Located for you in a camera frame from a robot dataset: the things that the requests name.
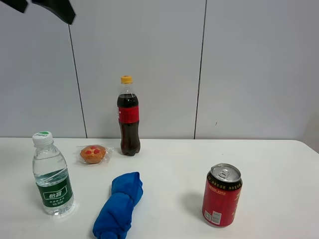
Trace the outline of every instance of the plastic water bottle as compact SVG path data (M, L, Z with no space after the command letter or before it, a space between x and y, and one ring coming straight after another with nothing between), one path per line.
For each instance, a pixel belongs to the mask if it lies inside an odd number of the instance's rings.
M74 200L65 159L53 145L50 132L36 133L32 140L36 147L33 174L44 210L50 215L60 215L72 207Z

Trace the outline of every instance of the wall seam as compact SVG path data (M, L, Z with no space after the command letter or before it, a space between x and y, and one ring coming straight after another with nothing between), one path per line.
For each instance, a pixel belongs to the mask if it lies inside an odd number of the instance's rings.
M198 113L198 100L199 100L199 88L200 88L200 77L201 77L201 65L202 65L202 60L203 60L203 47L204 47L204 37L205 37L206 10L207 10L207 0L205 1L203 36L202 36L202 41L201 41L201 53L200 53L199 78L198 78L198 88L197 88L197 103L196 103L196 114L195 114L194 139L196 137L196 125L197 125L197 113Z
M72 41L72 35L71 35L70 25L68 25L68 27L69 27L69 35L70 35L72 55L73 55L73 62L74 62L74 69L75 69L75 75L76 75L76 82L77 82L77 84L78 84L78 91L79 91L79 98L80 98L81 111L82 111L82 118L83 118L84 130L85 130L85 137L88 138L88 134L87 134L87 131L86 131L86 125L85 125L85 119L84 119L84 112L83 112L82 97L81 97L81 91L80 91L80 85L79 85L78 71L77 71L77 69L76 69L76 63L75 63L75 57L74 57L74 49L73 49L73 41Z

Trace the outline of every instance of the table surface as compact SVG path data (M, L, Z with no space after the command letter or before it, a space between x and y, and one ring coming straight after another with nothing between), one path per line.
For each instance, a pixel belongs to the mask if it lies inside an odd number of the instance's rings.
M115 147L109 163L83 165L78 146ZM319 155L294 140L142 139L134 157L118 139L55 139L69 168L75 205L48 216L32 173L30 138L0 138L0 234L10 239L93 239L93 223L112 180L139 171L144 195L134 208L127 239L317 239ZM235 221L211 227L201 214L206 174L235 165L243 188Z

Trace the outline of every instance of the red can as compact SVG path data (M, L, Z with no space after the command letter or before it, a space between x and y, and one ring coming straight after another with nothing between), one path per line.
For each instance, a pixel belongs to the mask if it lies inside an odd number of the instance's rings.
M202 208L209 223L225 227L234 221L242 185L241 173L236 167L220 163L210 169Z

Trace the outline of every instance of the white bottle cap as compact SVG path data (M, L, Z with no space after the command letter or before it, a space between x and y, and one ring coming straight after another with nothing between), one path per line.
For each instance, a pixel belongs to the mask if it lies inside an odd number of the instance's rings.
M34 147L43 147L53 143L53 136L51 132L42 131L32 136L32 140L34 143Z

